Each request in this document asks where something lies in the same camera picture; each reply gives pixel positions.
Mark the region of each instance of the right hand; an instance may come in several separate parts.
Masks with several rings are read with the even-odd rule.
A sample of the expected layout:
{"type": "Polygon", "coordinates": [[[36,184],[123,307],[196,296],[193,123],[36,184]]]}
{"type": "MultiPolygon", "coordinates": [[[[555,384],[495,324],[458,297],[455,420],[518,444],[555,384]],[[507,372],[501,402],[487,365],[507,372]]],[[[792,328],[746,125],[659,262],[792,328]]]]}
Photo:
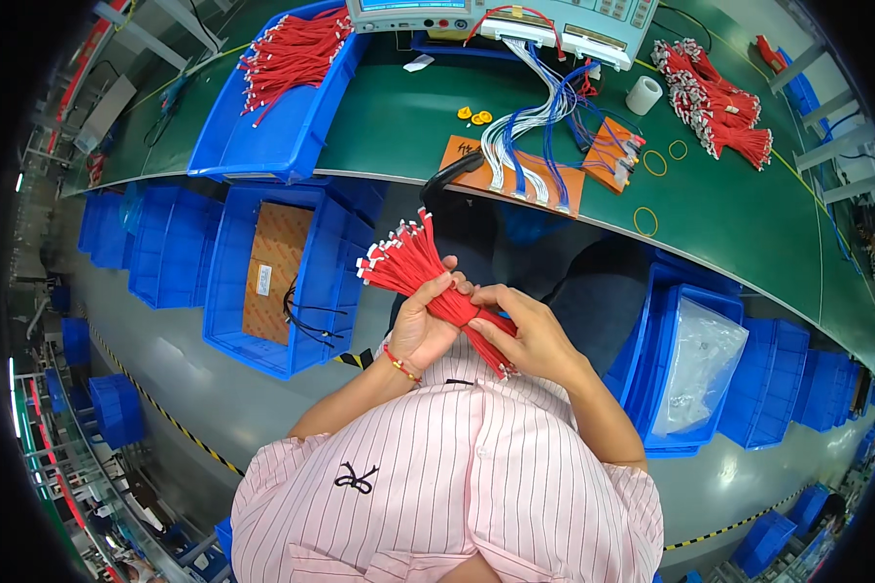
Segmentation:
{"type": "Polygon", "coordinates": [[[518,332],[515,338],[482,318],[470,320],[477,330],[499,349],[521,372],[568,386],[593,372],[590,361],[567,339],[550,308],[521,291],[503,285],[476,290],[473,304],[504,310],[518,332]]]}

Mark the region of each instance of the plastic bag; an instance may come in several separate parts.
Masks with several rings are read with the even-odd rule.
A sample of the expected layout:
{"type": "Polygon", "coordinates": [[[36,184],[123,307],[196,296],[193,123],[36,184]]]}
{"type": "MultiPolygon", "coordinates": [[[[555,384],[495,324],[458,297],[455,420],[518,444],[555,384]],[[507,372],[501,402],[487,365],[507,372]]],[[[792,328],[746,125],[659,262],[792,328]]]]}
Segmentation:
{"type": "Polygon", "coordinates": [[[651,433],[667,437],[705,425],[733,378],[747,339],[745,328],[681,297],[665,395],[651,433]]]}

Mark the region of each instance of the tape roll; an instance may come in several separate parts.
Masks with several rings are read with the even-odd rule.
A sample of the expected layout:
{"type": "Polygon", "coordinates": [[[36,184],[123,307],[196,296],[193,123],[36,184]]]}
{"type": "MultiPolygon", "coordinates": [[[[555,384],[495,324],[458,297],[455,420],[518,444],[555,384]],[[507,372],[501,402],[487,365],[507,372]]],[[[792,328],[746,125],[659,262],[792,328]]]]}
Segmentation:
{"type": "Polygon", "coordinates": [[[640,76],[631,86],[628,95],[625,96],[625,104],[632,113],[643,116],[651,107],[658,102],[664,94],[662,86],[650,76],[640,76]]]}

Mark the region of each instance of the white paper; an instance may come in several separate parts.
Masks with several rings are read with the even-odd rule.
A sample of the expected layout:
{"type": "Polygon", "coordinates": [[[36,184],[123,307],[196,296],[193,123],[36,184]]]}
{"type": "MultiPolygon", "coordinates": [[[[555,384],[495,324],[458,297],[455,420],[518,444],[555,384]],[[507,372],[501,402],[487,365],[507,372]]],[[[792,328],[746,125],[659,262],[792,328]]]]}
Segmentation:
{"type": "Polygon", "coordinates": [[[433,63],[434,61],[435,61],[434,57],[432,57],[430,55],[420,54],[417,57],[415,57],[414,61],[412,61],[409,64],[406,64],[402,68],[405,69],[406,71],[408,71],[408,73],[414,73],[415,71],[420,71],[421,69],[423,69],[424,67],[433,63]]]}
{"type": "Polygon", "coordinates": [[[272,268],[268,265],[259,266],[259,283],[257,284],[257,294],[260,296],[268,296],[268,282],[272,278],[272,268]]]}

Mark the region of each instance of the cardboard sheet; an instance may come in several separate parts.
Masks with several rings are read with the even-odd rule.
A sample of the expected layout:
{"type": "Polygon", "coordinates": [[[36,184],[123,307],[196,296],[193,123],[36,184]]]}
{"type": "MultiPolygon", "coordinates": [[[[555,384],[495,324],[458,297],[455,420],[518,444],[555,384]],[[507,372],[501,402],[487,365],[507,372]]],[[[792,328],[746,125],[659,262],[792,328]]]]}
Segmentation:
{"type": "Polygon", "coordinates": [[[315,212],[294,206],[263,203],[246,275],[246,334],[288,345],[283,302],[298,275],[301,254],[315,212]]]}

